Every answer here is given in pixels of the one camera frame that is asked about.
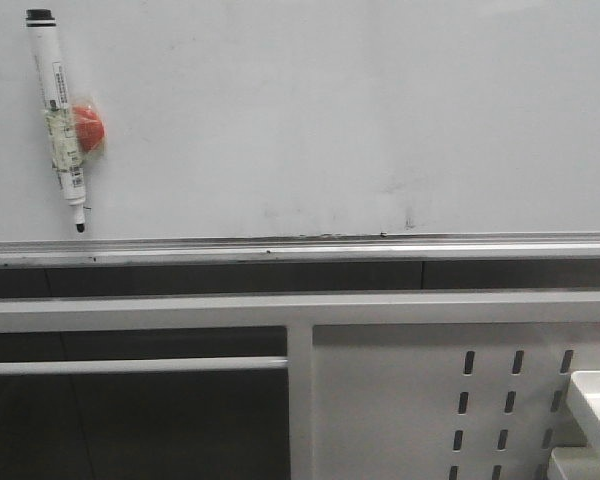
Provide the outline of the white whiteboard marker black tip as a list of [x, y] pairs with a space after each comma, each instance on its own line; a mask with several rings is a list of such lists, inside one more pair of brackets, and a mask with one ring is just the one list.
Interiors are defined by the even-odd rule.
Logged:
[[43, 99], [51, 162], [79, 233], [86, 230], [84, 155], [70, 102], [57, 22], [49, 9], [28, 9], [25, 17]]

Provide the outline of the white metal stand frame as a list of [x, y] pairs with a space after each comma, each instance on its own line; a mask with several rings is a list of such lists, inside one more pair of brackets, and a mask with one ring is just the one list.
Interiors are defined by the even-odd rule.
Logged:
[[0, 302], [0, 479], [319, 479], [321, 326], [600, 323], [600, 292]]

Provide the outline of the white whiteboard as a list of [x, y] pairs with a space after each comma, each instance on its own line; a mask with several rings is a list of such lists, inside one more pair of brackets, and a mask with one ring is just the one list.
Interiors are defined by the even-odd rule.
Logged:
[[0, 265], [600, 257], [600, 1], [50, 1], [78, 232], [0, 1]]

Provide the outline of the white plastic tray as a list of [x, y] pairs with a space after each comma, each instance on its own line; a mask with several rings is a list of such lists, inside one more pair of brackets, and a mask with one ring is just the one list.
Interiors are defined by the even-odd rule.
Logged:
[[600, 459], [600, 370], [573, 372], [566, 404]]

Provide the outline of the white perforated pegboard panel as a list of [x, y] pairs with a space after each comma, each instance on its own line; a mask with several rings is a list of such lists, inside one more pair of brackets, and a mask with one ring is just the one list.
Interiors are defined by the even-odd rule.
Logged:
[[319, 479], [542, 479], [585, 436], [569, 376], [600, 370], [600, 323], [321, 326]]

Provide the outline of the lower white tray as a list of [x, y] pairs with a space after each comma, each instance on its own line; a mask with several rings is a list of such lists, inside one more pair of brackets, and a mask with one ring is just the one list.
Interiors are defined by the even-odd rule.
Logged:
[[588, 447], [556, 447], [551, 451], [547, 478], [550, 480], [598, 479], [598, 459]]

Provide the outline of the red round magnet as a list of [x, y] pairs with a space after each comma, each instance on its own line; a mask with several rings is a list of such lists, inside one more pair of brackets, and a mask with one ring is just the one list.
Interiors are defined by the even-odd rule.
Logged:
[[91, 105], [73, 105], [75, 131], [85, 153], [98, 149], [105, 138], [104, 124]]

